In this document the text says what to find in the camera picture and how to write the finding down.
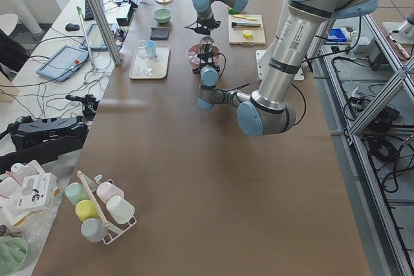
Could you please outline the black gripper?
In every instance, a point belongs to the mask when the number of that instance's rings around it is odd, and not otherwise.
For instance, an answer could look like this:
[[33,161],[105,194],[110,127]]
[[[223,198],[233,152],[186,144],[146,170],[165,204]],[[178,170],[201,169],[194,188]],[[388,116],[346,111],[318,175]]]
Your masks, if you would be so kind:
[[205,66],[210,66],[210,67],[212,67],[216,72],[219,72],[220,71],[220,68],[219,68],[219,66],[218,65],[216,65],[215,63],[214,63],[214,60],[213,60],[213,57],[214,57],[214,55],[215,55],[215,53],[204,53],[204,54],[201,54],[201,53],[198,53],[197,54],[197,56],[201,59],[201,61],[200,61],[200,65],[197,67],[197,68],[195,68],[195,69],[192,69],[192,72],[194,73],[194,74],[198,74],[198,73],[200,73],[201,72],[201,69],[203,68],[203,67],[205,67]]
[[194,23],[185,26],[185,28],[194,31],[197,34],[210,35],[211,31],[216,28],[219,28],[220,25],[221,22],[215,20],[214,18],[211,18],[207,21],[204,21],[201,18],[197,18],[197,20]]

